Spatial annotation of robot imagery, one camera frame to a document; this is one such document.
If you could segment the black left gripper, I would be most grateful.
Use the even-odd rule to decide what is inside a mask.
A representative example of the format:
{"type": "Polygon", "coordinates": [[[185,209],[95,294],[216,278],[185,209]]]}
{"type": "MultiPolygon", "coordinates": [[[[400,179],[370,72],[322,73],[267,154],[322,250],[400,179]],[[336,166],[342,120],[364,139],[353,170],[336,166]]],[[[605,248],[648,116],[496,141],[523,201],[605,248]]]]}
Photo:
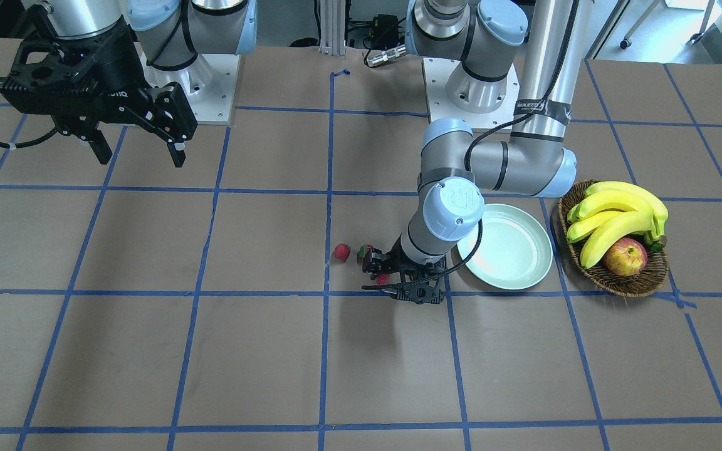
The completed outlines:
{"type": "Polygon", "coordinates": [[[417,263],[404,253],[399,241],[389,252],[373,248],[362,261],[363,272],[370,274],[373,284],[363,285],[362,289],[376,289],[387,293],[392,299],[410,301],[415,304],[441,304],[444,300],[439,280],[446,269],[446,257],[437,262],[417,263]],[[375,276],[389,274],[387,285],[376,286],[375,276]]]}

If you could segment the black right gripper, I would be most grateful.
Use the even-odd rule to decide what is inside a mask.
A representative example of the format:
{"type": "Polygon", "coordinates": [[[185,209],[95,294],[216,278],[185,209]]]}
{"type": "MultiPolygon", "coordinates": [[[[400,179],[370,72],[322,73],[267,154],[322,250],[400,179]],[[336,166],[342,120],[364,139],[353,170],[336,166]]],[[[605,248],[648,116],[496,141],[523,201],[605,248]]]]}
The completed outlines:
{"type": "Polygon", "coordinates": [[[113,152],[98,122],[137,125],[168,143],[176,168],[186,162],[186,141],[197,119],[180,83],[154,88],[131,31],[118,17],[100,34],[62,38],[47,16],[34,16],[34,34],[19,46],[1,88],[18,111],[51,115],[62,132],[86,140],[100,165],[113,152]]]}

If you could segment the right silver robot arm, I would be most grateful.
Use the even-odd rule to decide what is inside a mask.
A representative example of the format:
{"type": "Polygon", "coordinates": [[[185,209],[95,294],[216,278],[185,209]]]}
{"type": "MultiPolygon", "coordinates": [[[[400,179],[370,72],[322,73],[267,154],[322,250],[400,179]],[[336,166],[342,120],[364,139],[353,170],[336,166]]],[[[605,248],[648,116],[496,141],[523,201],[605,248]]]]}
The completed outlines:
{"type": "Polygon", "coordinates": [[[251,53],[255,1],[26,1],[36,31],[19,46],[0,94],[17,111],[48,115],[58,133],[112,149],[101,123],[136,125],[181,167],[202,121],[194,105],[217,94],[206,54],[251,53]]]}

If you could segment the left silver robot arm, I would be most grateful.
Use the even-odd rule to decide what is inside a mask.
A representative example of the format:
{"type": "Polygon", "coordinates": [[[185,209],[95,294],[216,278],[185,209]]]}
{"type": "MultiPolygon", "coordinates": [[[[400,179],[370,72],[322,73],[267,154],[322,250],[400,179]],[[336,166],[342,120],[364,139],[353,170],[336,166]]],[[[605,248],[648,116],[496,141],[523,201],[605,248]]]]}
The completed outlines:
{"type": "Polygon", "coordinates": [[[370,291],[416,304],[443,301],[439,280],[479,254],[485,236],[482,190],[559,198],[577,159],[564,147],[583,57],[591,1],[538,1],[528,18],[512,1],[412,1],[407,52],[458,61],[447,90],[459,108],[484,112],[481,94],[508,84],[526,44],[518,97],[508,121],[481,134],[458,117],[424,132],[418,205],[389,252],[366,248],[370,291]]]}

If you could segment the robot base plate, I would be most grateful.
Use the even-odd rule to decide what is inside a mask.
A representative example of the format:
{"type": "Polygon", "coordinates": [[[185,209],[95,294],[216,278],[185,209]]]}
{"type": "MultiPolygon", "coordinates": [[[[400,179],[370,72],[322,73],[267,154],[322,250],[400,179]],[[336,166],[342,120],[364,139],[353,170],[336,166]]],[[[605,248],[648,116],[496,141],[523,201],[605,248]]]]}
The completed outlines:
{"type": "Polygon", "coordinates": [[[201,54],[195,62],[177,71],[144,66],[150,85],[180,83],[200,125],[229,125],[243,57],[231,54],[201,54]]]}

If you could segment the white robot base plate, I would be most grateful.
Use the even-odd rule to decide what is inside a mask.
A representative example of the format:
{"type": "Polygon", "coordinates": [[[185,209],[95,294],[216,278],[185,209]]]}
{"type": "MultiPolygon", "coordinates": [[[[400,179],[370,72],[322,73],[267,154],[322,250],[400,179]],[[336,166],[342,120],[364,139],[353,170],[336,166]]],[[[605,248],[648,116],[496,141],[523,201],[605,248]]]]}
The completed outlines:
{"type": "Polygon", "coordinates": [[[485,132],[514,119],[520,84],[512,65],[504,79],[473,78],[458,60],[424,58],[423,74],[429,121],[464,120],[474,132],[485,132]]]}

